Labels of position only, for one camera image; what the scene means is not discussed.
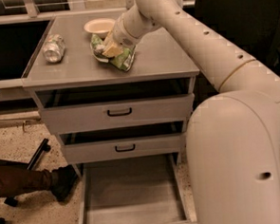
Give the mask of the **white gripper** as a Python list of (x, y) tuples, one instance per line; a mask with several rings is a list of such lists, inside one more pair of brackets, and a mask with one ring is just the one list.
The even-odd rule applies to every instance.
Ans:
[(103, 40), (103, 56), (114, 58), (123, 53), (122, 47), (133, 47), (139, 40), (133, 37), (124, 26), (124, 15), (122, 14), (115, 22), (112, 31), (108, 32)]

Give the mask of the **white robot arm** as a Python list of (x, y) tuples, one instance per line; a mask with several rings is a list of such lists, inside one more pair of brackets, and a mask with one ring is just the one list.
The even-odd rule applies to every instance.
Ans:
[(280, 224), (280, 77), (180, 3), (135, 0), (106, 40), (118, 55), (163, 27), (217, 92), (187, 124), (197, 224)]

